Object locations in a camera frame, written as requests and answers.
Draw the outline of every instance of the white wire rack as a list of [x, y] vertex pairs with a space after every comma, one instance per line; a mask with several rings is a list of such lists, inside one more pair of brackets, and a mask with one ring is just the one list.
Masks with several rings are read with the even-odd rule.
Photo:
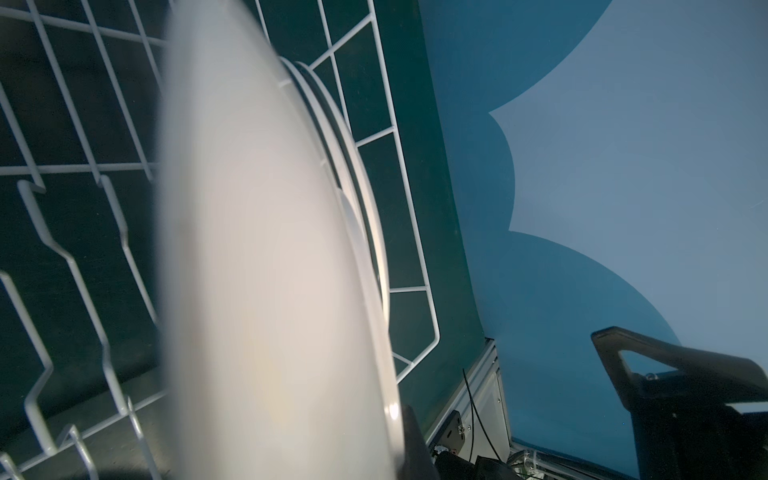
[[[117, 376], [115, 374], [115, 371], [111, 362], [111, 351], [110, 351], [109, 339], [107, 337], [106, 332], [104, 331], [104, 327], [102, 325], [101, 318], [99, 317], [98, 311], [93, 303], [93, 300], [91, 299], [91, 294], [88, 291], [88, 286], [83, 276], [81, 275], [80, 269], [78, 267], [78, 262], [67, 250], [65, 250], [61, 245], [59, 245], [56, 242], [55, 238], [52, 236], [51, 231], [48, 229], [48, 225], [45, 221], [45, 218], [43, 217], [43, 214], [38, 206], [36, 196], [45, 195], [47, 193], [45, 182], [43, 180], [43, 174], [90, 173], [93, 176], [94, 182], [97, 184], [97, 186], [99, 186], [104, 191], [104, 195], [106, 196], [109, 206], [111, 208], [111, 212], [114, 217], [115, 224], [118, 228], [121, 249], [123, 250], [126, 262], [133, 275], [136, 288], [141, 294], [141, 298], [144, 301], [144, 305], [146, 306], [146, 309], [150, 318], [152, 319], [153, 322], [157, 322], [157, 314], [155, 313], [154, 305], [149, 297], [147, 288], [144, 285], [144, 281], [142, 279], [141, 273], [137, 268], [137, 265], [134, 261], [133, 254], [131, 252], [131, 247], [128, 242], [128, 225], [124, 218], [123, 211], [121, 209], [121, 205], [118, 200], [118, 196], [115, 193], [115, 190], [112, 186], [112, 183], [109, 177], [105, 174], [107, 172], [112, 172], [112, 171], [142, 170], [145, 173], [147, 180], [151, 182], [154, 178], [154, 173], [153, 173], [154, 164], [152, 164], [147, 160], [147, 157], [144, 153], [143, 145], [134, 127], [133, 118], [131, 117], [131, 113], [126, 105], [126, 101], [124, 99], [120, 83], [118, 81], [117, 75], [115, 74], [107, 49], [104, 46], [103, 37], [137, 42], [137, 43], [141, 43], [144, 46], [147, 59], [151, 66], [151, 70], [153, 72], [155, 80], [157, 81], [158, 91], [160, 95], [162, 95], [163, 93], [164, 84], [161, 79], [159, 69], [157, 68], [157, 62], [155, 61], [151, 46], [164, 47], [166, 46], [166, 42], [162, 39], [153, 38], [146, 34], [144, 30], [144, 25], [141, 21], [141, 16], [139, 15], [139, 11], [137, 10], [134, 0], [127, 0], [127, 2], [130, 5], [131, 13], [133, 14], [134, 20], [136, 22], [136, 27], [139, 32], [138, 34], [127, 32], [127, 31], [119, 31], [113, 28], [105, 28], [105, 27], [98, 26], [94, 19], [93, 11], [91, 10], [91, 6], [88, 0], [81, 0], [85, 16], [88, 19], [88, 23], [75, 22], [72, 20], [64, 19], [64, 18], [56, 18], [48, 15], [41, 15], [37, 9], [35, 0], [26, 0], [26, 2], [28, 6], [28, 12], [19, 10], [16, 8], [0, 7], [0, 17], [13, 18], [16, 20], [31, 22], [34, 24], [35, 29], [40, 38], [40, 41], [42, 43], [43, 49], [45, 50], [45, 54], [48, 58], [48, 63], [50, 64], [51, 69], [54, 73], [56, 84], [58, 85], [58, 89], [61, 92], [61, 96], [65, 101], [65, 105], [68, 110], [69, 117], [71, 119], [72, 124], [74, 125], [74, 129], [75, 129], [75, 132], [77, 133], [78, 140], [84, 152], [86, 161], [83, 164], [58, 164], [58, 165], [39, 165], [38, 166], [35, 163], [34, 156], [30, 151], [30, 148], [27, 144], [27, 141], [25, 140], [25, 136], [22, 132], [22, 129], [16, 119], [13, 107], [11, 106], [11, 103], [8, 100], [7, 95], [5, 94], [5, 90], [3, 89], [2, 84], [0, 84], [0, 107], [2, 107], [5, 118], [8, 121], [8, 125], [11, 128], [13, 138], [15, 139], [16, 144], [18, 145], [18, 149], [21, 151], [22, 157], [26, 163], [25, 166], [2, 166], [0, 167], [0, 176], [30, 176], [31, 177], [32, 181], [29, 181], [26, 179], [21, 179], [18, 181], [17, 183], [18, 191], [22, 197], [25, 208], [28, 212], [30, 220], [32, 221], [32, 224], [35, 227], [35, 231], [40, 241], [45, 246], [47, 246], [51, 250], [55, 251], [59, 256], [61, 256], [63, 261], [65, 261], [68, 265], [72, 278], [78, 288], [79, 295], [83, 301], [83, 304], [86, 307], [86, 310], [88, 311], [88, 316], [90, 317], [92, 326], [101, 343], [102, 369], [103, 369], [104, 377], [107, 380], [111, 398], [114, 401], [114, 404], [118, 413], [108, 419], [105, 419], [102, 422], [99, 422], [96, 425], [91, 426], [88, 429], [85, 429], [83, 432], [80, 432], [78, 428], [74, 425], [67, 425], [62, 431], [62, 433], [59, 435], [58, 440], [54, 440], [54, 437], [49, 431], [48, 423], [46, 422], [45, 417], [42, 415], [41, 410], [39, 408], [38, 396], [43, 390], [45, 383], [51, 377], [51, 374], [53, 373], [55, 366], [51, 361], [51, 357], [48, 355], [48, 351], [45, 347], [45, 344], [43, 343], [41, 337], [39, 336], [38, 331], [35, 328], [35, 324], [25, 307], [24, 301], [22, 300], [22, 295], [16, 289], [13, 279], [6, 272], [0, 271], [0, 280], [2, 280], [3, 286], [5, 287], [5, 290], [12, 301], [13, 307], [15, 308], [15, 311], [18, 314], [18, 317], [21, 320], [22, 325], [24, 326], [26, 333], [28, 334], [29, 339], [31, 340], [31, 343], [34, 346], [35, 351], [38, 354], [38, 357], [44, 368], [43, 373], [38, 377], [38, 380], [35, 382], [35, 384], [27, 394], [24, 401], [25, 413], [31, 425], [31, 429], [34, 432], [35, 437], [42, 448], [42, 453], [33, 458], [30, 458], [29, 460], [17, 466], [12, 461], [9, 455], [5, 454], [4, 452], [0, 452], [0, 464], [2, 464], [2, 467], [5, 470], [4, 475], [0, 474], [0, 480], [6, 480], [7, 478], [13, 478], [14, 480], [18, 480], [18, 479], [24, 478], [23, 472], [38, 465], [39, 463], [43, 462], [47, 458], [50, 458], [56, 455], [60, 451], [68, 449], [72, 446], [74, 446], [75, 449], [78, 451], [78, 454], [80, 455], [85, 465], [85, 468], [89, 474], [89, 477], [91, 478], [91, 480], [94, 480], [98, 478], [98, 474], [95, 470], [93, 460], [88, 452], [88, 449], [86, 448], [83, 442], [83, 439], [86, 439], [92, 435], [95, 435], [101, 430], [106, 429], [108, 426], [113, 425], [114, 423], [126, 417], [128, 417], [131, 420], [131, 424], [133, 425], [133, 430], [136, 435], [136, 440], [138, 442], [138, 445], [140, 446], [141, 453], [147, 464], [147, 469], [150, 472], [152, 479], [159, 480], [160, 474], [158, 473], [157, 466], [155, 465], [155, 461], [147, 445], [146, 439], [144, 439], [144, 435], [141, 429], [141, 424], [139, 423], [139, 419], [136, 415], [136, 411], [141, 410], [142, 408], [162, 398], [164, 396], [164, 392], [157, 392], [151, 396], [148, 396], [145, 399], [142, 399], [140, 402], [137, 402], [136, 404], [133, 404], [131, 399], [128, 398], [126, 395], [124, 395], [124, 393], [122, 392], [121, 384], [118, 382]], [[264, 16], [261, 10], [260, 2], [259, 0], [255, 0], [255, 2], [256, 2], [257, 11], [259, 14], [260, 23], [262, 25], [266, 39], [267, 41], [269, 41], [269, 30], [264, 21]], [[349, 30], [346, 34], [344, 34], [344, 36], [342, 36], [338, 41], [336, 41], [335, 43], [332, 43], [329, 29], [328, 29], [328, 23], [326, 20], [326, 13], [323, 7], [323, 1], [318, 0], [317, 4], [319, 8], [320, 17], [323, 22], [323, 30], [325, 34], [327, 49], [322, 55], [320, 55], [315, 61], [313, 61], [309, 65], [309, 68], [314, 70], [315, 68], [317, 68], [318, 65], [323, 63], [326, 59], [330, 58], [331, 65], [333, 68], [333, 75], [336, 81], [336, 88], [339, 93], [340, 108], [343, 113], [344, 121], [346, 122], [347, 127], [350, 128], [350, 131], [351, 131], [351, 125], [349, 122], [349, 115], [346, 107], [345, 94], [344, 94], [342, 82], [339, 76], [339, 69], [336, 64], [336, 52], [342, 46], [344, 46], [344, 44], [347, 43], [351, 38], [357, 35], [361, 30], [363, 30], [367, 25], [372, 26], [373, 37], [376, 43], [376, 53], [379, 58], [379, 68], [381, 71], [382, 81], [384, 85], [384, 93], [386, 97], [386, 104], [389, 112], [389, 121], [391, 125], [381, 130], [378, 133], [375, 133], [373, 135], [368, 136], [367, 138], [357, 141], [356, 146], [360, 147], [364, 144], [368, 144], [370, 142], [378, 140], [387, 135], [392, 135], [395, 141], [400, 174], [402, 175], [402, 182], [403, 182], [404, 191], [406, 194], [406, 201], [408, 205], [411, 227], [412, 227], [413, 235], [415, 238], [415, 245], [416, 245], [416, 249], [419, 257], [419, 265], [421, 268], [424, 284], [418, 285], [418, 286], [390, 288], [389, 293], [398, 294], [398, 293], [405, 293], [405, 292], [425, 292], [427, 296], [427, 300], [429, 302], [429, 312], [432, 318], [432, 328], [434, 331], [433, 340], [414, 359], [407, 359], [404, 356], [399, 355], [398, 353], [394, 353], [394, 352], [392, 353], [392, 355], [396, 359], [400, 360], [401, 362], [404, 362], [406, 365], [406, 367], [397, 375], [397, 381], [400, 382], [408, 374], [410, 374], [410, 372], [418, 364], [420, 364], [420, 362], [437, 346], [440, 340], [440, 332], [439, 332], [439, 326], [437, 322], [437, 316], [435, 313], [435, 305], [432, 299], [432, 289], [429, 285], [429, 275], [427, 272], [427, 266], [424, 258], [424, 251], [422, 247], [421, 237], [419, 235], [419, 225], [416, 221], [416, 214], [413, 206], [408, 173], [406, 170], [406, 161], [405, 161], [405, 158], [403, 157], [403, 152], [402, 152], [402, 145], [401, 145], [399, 130], [397, 126], [395, 107], [392, 101], [392, 92], [389, 86], [389, 77], [387, 75], [386, 62], [384, 59], [384, 52], [382, 49], [381, 37], [379, 34], [379, 24], [376, 20], [376, 10], [374, 9], [373, 1], [368, 0], [369, 13], [365, 15], [357, 25], [355, 25], [351, 30]], [[169, 0], [169, 6], [171, 11], [173, 11], [174, 10], [173, 0]], [[101, 60], [103, 61], [104, 67], [107, 70], [111, 86], [114, 90], [115, 97], [117, 98], [118, 103], [120, 105], [123, 119], [130, 133], [131, 140], [134, 145], [134, 149], [136, 150], [136, 154], [139, 158], [138, 162], [134, 162], [134, 163], [98, 163], [97, 162], [97, 159], [91, 149], [91, 144], [89, 143], [88, 137], [84, 131], [80, 117], [78, 116], [78, 111], [74, 105], [74, 100], [70, 94], [64, 75], [61, 72], [61, 68], [59, 67], [58, 59], [56, 57], [53, 47], [51, 46], [51, 42], [48, 39], [48, 33], [46, 31], [47, 26], [55, 27], [55, 28], [63, 28], [63, 29], [72, 30], [72, 31], [85, 32], [85, 33], [92, 34], [94, 36], [94, 40], [98, 47]]]

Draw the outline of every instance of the dark green panel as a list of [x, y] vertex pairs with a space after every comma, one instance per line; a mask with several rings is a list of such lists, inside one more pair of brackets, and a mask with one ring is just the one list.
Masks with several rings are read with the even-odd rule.
[[[71, 10], [80, 9], [84, 12], [80, 2], [69, 3], [71, 4]], [[139, 32], [139, 29], [136, 26], [136, 21], [134, 20], [134, 14], [131, 12], [131, 6], [128, 4], [127, 0], [126, 2], [99, 2], [90, 0], [88, 4], [91, 6], [91, 11], [96, 19], [96, 25], [114, 28], [115, 30], [120, 31], [129, 31], [130, 33]]]
[[482, 351], [432, 77], [416, 0], [376, 3], [402, 149], [440, 325], [440, 344], [400, 383], [422, 431]]
[[[392, 351], [413, 360], [435, 338], [426, 292], [393, 293], [389, 340]], [[398, 370], [404, 365], [396, 363]]]
[[260, 4], [270, 42], [283, 57], [310, 64], [328, 49], [323, 21], [315, 0]]
[[3, 167], [24, 164], [24, 158], [13, 138], [11, 127], [5, 120], [5, 115], [0, 115], [0, 152], [2, 152], [0, 165]]
[[144, 25], [144, 31], [148, 36], [155, 38], [165, 37], [164, 29], [165, 15], [168, 10], [167, 3], [168, 2], [158, 2], [157, 0], [136, 0], [136, 9], [139, 11], [141, 23]]
[[[38, 10], [40, 11], [40, 15], [50, 15], [51, 17], [59, 17], [59, 18], [66, 18], [67, 20], [74, 20], [75, 22], [80, 23], [88, 23], [88, 17], [85, 16], [85, 10], [83, 10], [83, 5], [80, 2], [51, 2], [51, 1], [43, 1], [43, 2], [35, 2], [35, 4], [38, 7]], [[15, 6], [16, 8], [20, 8], [21, 10], [29, 10], [28, 6], [26, 5], [26, 2], [18, 2], [17, 5], [8, 5], [8, 6]], [[94, 8], [93, 5], [91, 5], [91, 9], [95, 12], [99, 11], [100, 9]]]
[[[112, 58], [112, 65], [118, 77], [118, 83], [123, 92], [125, 103], [136, 128], [136, 133], [144, 149], [144, 155], [147, 161], [155, 161], [155, 119], [157, 116], [158, 88], [157, 80], [154, 77], [152, 68], [147, 58], [147, 52], [140, 43], [122, 41], [114, 38], [105, 38], [104, 44], [107, 52]], [[133, 141], [131, 149], [135, 150]], [[122, 156], [114, 152], [116, 158]], [[102, 161], [111, 161], [108, 159], [99, 159]]]
[[368, 15], [366, 0], [323, 0], [328, 31], [334, 43]]
[[[139, 157], [93, 35], [52, 28], [48, 37], [97, 161], [138, 162]], [[63, 123], [60, 127], [74, 130], [71, 121]], [[78, 156], [80, 145], [79, 141], [76, 142], [68, 145], [63, 151], [51, 152], [52, 163], [84, 163], [85, 156]], [[37, 159], [36, 151], [32, 153]]]
[[379, 208], [389, 263], [389, 285], [392, 288], [424, 285], [395, 141], [392, 135], [387, 135], [363, 145], [359, 151]]
[[317, 65], [317, 68], [315, 68], [315, 73], [318, 77], [320, 77], [320, 80], [323, 81], [326, 88], [328, 89], [328, 92], [330, 92], [333, 100], [336, 102], [336, 106], [339, 108], [339, 111], [341, 111], [342, 108], [341, 101], [339, 99], [339, 89], [336, 87], [336, 78], [333, 76], [333, 65], [331, 65], [331, 59], [328, 58], [320, 65]]
[[355, 140], [389, 127], [379, 57], [370, 25], [336, 51], [336, 63]]
[[[0, 18], [0, 31], [15, 40], [0, 45], [0, 81], [35, 162], [39, 165], [83, 162], [85, 156], [35, 26]], [[4, 145], [0, 165], [19, 164], [10, 160], [8, 151], [13, 157], [21, 158], [13, 141]]]

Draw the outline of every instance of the black plastic part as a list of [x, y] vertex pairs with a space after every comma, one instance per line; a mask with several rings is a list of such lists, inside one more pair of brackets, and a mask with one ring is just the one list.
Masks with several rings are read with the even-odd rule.
[[523, 480], [512, 468], [496, 458], [478, 456], [475, 460], [475, 480]]
[[451, 452], [437, 455], [435, 468], [440, 480], [472, 480], [475, 476], [475, 465]]
[[[727, 406], [768, 401], [768, 378], [755, 362], [618, 327], [593, 333], [592, 343], [632, 415], [642, 480], [768, 478], [768, 414]], [[643, 377], [629, 370], [623, 350], [677, 371]]]
[[402, 430], [406, 448], [402, 466], [397, 471], [397, 480], [439, 480], [419, 429], [419, 421], [408, 405], [402, 407]]
[[[672, 345], [617, 326], [592, 333], [592, 343], [630, 412], [648, 401], [668, 407], [679, 402], [684, 408], [768, 401], [768, 378], [749, 359]], [[678, 372], [646, 379], [627, 368], [621, 350], [640, 353]]]
[[462, 417], [457, 410], [451, 411], [448, 418], [440, 426], [435, 439], [429, 444], [429, 451], [433, 451], [437, 445], [446, 447], [452, 453], [458, 453], [464, 446], [464, 427]]

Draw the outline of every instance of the light blue wall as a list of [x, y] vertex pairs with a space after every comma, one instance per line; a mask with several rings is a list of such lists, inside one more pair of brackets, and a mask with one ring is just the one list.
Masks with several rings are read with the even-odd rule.
[[421, 0], [513, 436], [637, 475], [607, 326], [766, 365], [764, 5]]

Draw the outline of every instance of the black cable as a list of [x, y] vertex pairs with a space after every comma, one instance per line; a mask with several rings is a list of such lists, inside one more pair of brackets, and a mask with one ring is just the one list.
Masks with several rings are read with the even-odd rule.
[[[464, 381], [466, 382], [467, 375], [464, 375]], [[469, 461], [472, 461], [472, 453], [475, 451], [475, 410], [472, 405], [469, 406], [469, 414], [472, 415], [472, 443], [469, 446]]]
[[[467, 393], [469, 394], [469, 403], [472, 406], [473, 409], [475, 409], [475, 413], [478, 414], [478, 422], [480, 423], [480, 428], [482, 429], [482, 432], [485, 434], [485, 439], [488, 440], [488, 444], [491, 446], [491, 449], [493, 450], [494, 454], [496, 455], [496, 458], [500, 462], [503, 463], [502, 457], [498, 455], [498, 452], [496, 452], [496, 448], [493, 446], [493, 443], [491, 442], [490, 437], [488, 437], [488, 433], [485, 431], [485, 425], [482, 424], [482, 420], [480, 419], [480, 412], [478, 412], [478, 408], [475, 406], [475, 400], [472, 398], [472, 391], [469, 389], [469, 382], [467, 382], [467, 372], [462, 369], [462, 374], [464, 374], [464, 384], [467, 385]], [[475, 433], [472, 432], [472, 438], [475, 438]]]

